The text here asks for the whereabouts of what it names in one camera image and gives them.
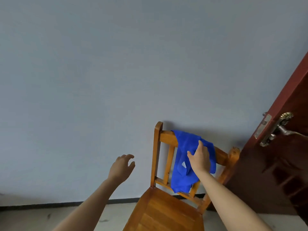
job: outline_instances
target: chair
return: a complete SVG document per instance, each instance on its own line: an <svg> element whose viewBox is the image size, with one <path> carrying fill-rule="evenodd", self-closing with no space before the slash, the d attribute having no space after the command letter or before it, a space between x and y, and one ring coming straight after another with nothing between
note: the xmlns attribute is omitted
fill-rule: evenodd
<svg viewBox="0 0 308 231"><path fill-rule="evenodd" d="M174 133L162 129L163 123L158 122L154 130L151 186L139 199L123 231L204 231L202 214L210 205L211 200L208 195L205 195L203 199L195 197L200 181L192 186L189 193L178 193L197 204L197 209L156 187L156 184L159 184L172 190L168 179L174 149L178 146ZM156 176L160 142L170 145L164 178ZM217 163L225 166L218 177L218 181L224 184L231 176L231 169L237 162L240 151L233 147L227 154L215 147L215 153Z"/></svg>

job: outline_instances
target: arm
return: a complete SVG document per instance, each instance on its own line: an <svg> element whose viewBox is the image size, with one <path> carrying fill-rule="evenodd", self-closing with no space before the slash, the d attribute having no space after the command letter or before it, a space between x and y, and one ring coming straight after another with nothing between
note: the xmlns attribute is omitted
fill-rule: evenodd
<svg viewBox="0 0 308 231"><path fill-rule="evenodd" d="M102 215L111 194L132 173L135 162L128 166L128 161L133 155L122 155L118 157L111 166L108 178L98 189L67 218L65 218L54 231L93 231Z"/></svg>
<svg viewBox="0 0 308 231"><path fill-rule="evenodd" d="M187 156L228 231L272 231L247 204L208 173L209 153L201 141L195 155L188 151Z"/></svg>

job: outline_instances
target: blue fabric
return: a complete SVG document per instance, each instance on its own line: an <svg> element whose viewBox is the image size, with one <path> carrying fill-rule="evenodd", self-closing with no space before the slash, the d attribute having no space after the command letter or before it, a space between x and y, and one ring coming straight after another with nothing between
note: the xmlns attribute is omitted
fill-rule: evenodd
<svg viewBox="0 0 308 231"><path fill-rule="evenodd" d="M183 131L173 131L176 139L178 141L178 148L175 157L175 165L172 172L171 178L171 188L172 190L177 192L185 192L188 193L191 186L197 182L199 179L197 175L191 168L187 151L190 151L192 155L195 154L199 140L202 141L203 145L208 148L210 154L210 173L216 172L216 156L215 156L215 148L213 143L210 143L200 136L183 132Z"/></svg>

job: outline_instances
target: door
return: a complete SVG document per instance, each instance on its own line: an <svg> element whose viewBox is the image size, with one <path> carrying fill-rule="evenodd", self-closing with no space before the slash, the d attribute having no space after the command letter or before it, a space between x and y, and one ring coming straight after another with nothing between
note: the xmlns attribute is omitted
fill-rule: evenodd
<svg viewBox="0 0 308 231"><path fill-rule="evenodd" d="M305 220L308 217L308 138L305 137L308 136L308 53L263 115L244 146L227 187L258 213L298 213Z"/></svg>

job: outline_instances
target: door latch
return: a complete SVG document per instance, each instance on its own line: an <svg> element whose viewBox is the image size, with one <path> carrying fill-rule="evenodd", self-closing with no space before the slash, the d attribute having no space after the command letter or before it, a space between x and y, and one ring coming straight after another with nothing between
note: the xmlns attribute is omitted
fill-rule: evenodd
<svg viewBox="0 0 308 231"><path fill-rule="evenodd" d="M286 112L286 113L281 114L280 118L276 121L275 125L273 125L273 127L268 132L268 134L266 134L264 136L263 140L260 142L260 146L262 146L262 147L268 146L270 144L270 142L275 139L276 134L278 132L281 132L283 135L300 134L300 133L297 133L297 132L288 131L284 127L290 121L290 119L293 116L294 115L291 112Z"/></svg>

